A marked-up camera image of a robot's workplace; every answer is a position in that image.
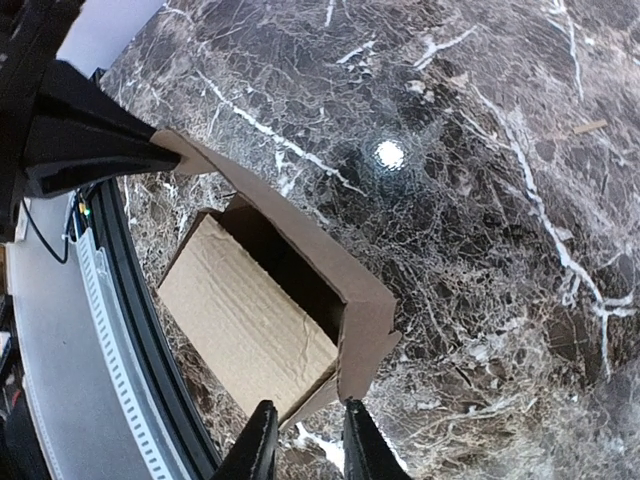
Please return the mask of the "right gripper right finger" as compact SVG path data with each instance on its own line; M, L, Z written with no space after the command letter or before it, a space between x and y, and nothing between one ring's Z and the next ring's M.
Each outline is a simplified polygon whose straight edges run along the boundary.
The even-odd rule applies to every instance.
M409 480L365 405L349 399L343 430L344 477L348 480Z

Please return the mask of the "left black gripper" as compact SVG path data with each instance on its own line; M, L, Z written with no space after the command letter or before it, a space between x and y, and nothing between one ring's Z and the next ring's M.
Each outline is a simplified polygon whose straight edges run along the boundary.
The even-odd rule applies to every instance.
M30 197L52 198L118 176L170 171L180 163L179 154L150 142L153 127L69 63L54 60L82 6L1 3L3 240L15 237L25 188ZM27 140L34 104L34 132Z

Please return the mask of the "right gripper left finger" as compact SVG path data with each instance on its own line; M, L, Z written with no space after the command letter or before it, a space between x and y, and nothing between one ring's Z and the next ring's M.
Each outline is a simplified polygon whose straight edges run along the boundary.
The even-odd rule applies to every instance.
M272 480L275 478L278 413L270 400L261 401L213 480Z

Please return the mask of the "brown cardboard box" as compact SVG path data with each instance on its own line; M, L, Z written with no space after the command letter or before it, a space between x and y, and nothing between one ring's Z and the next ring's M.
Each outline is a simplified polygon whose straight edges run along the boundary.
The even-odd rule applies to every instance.
M287 429L364 398L401 337L391 291L252 171L172 130L152 142L234 191L198 212L157 292L236 404L269 400Z

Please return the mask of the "black front rail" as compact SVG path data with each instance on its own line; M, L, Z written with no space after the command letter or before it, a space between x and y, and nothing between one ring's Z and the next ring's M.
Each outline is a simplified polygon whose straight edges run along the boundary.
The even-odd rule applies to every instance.
M109 180L96 185L89 195L89 206L94 239L105 249L127 333L143 383L159 413L159 423L167 429L186 467L186 477L210 479L221 457L167 343L135 252L117 183Z

